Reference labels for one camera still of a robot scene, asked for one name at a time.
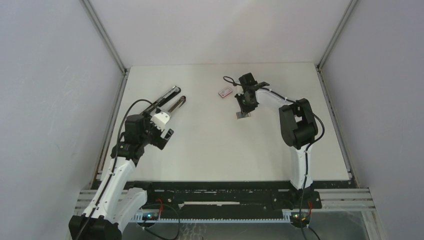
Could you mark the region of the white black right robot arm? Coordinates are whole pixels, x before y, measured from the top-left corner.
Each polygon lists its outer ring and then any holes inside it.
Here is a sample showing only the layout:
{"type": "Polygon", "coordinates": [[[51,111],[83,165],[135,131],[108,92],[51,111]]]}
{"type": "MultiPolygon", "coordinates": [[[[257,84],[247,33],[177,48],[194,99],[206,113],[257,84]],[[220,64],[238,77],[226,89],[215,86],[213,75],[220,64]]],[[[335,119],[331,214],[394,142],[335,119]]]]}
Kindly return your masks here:
{"type": "Polygon", "coordinates": [[[223,79],[237,87],[235,98],[240,107],[237,118],[246,118],[260,105],[278,111],[281,137],[290,147],[290,183],[295,191],[289,194],[289,203],[302,208],[309,201],[304,190],[313,183],[310,167],[312,144],[325,133],[322,121],[313,113],[310,102],[305,99],[292,100],[268,88],[267,82],[257,82],[252,73],[246,73],[237,81],[231,77],[223,79]]]}

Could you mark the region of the red white staple box sleeve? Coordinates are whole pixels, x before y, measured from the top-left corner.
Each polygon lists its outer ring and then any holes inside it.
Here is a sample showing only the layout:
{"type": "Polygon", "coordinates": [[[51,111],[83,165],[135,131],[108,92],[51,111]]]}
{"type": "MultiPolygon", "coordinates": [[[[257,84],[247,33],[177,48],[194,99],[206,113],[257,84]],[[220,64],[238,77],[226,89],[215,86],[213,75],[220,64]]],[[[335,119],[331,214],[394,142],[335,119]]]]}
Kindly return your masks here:
{"type": "Polygon", "coordinates": [[[230,87],[226,87],[224,89],[222,89],[221,91],[218,92],[218,95],[224,99],[227,96],[229,96],[231,93],[233,92],[233,90],[230,87]]]}

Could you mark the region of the black stapler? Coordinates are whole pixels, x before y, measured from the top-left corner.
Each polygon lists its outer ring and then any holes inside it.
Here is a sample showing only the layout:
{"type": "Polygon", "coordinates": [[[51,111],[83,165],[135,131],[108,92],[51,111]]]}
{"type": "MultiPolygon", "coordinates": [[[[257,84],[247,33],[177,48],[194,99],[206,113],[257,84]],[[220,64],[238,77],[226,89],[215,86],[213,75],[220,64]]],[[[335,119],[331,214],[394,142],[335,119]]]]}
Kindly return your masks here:
{"type": "Polygon", "coordinates": [[[155,102],[152,103],[149,107],[147,107],[143,112],[151,113],[156,108],[162,107],[167,102],[169,102],[172,98],[177,96],[181,92],[181,88],[178,86],[173,86],[170,90],[168,90],[164,95],[159,97],[155,102]]]}

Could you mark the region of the red staple box tray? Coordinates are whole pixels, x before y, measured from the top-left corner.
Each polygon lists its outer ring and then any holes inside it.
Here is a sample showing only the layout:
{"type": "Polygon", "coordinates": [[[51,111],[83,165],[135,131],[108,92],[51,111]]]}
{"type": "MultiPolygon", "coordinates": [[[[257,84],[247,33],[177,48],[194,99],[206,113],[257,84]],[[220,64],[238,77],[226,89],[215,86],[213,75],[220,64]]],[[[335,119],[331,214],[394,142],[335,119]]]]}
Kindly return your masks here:
{"type": "Polygon", "coordinates": [[[243,112],[241,112],[241,111],[239,111],[239,112],[236,112],[236,118],[238,119],[238,120],[240,120],[240,119],[244,119],[244,118],[248,118],[248,117],[250,117],[251,116],[251,114],[248,112],[248,113],[243,113],[243,112]]]}

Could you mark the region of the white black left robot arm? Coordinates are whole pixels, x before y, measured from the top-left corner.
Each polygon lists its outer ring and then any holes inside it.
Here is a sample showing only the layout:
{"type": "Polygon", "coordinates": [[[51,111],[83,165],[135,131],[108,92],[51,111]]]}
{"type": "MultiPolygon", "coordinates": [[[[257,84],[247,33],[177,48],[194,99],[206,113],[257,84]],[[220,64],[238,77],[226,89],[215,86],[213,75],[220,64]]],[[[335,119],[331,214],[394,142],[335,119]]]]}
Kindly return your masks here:
{"type": "Polygon", "coordinates": [[[156,203],[154,192],[140,187],[122,191],[145,152],[147,145],[163,150],[174,131],[162,137],[171,119],[167,111],[127,115],[117,144],[112,148],[105,179],[81,215],[73,215],[68,223],[73,240],[120,240],[123,232],[141,207],[149,209],[156,203]]]}

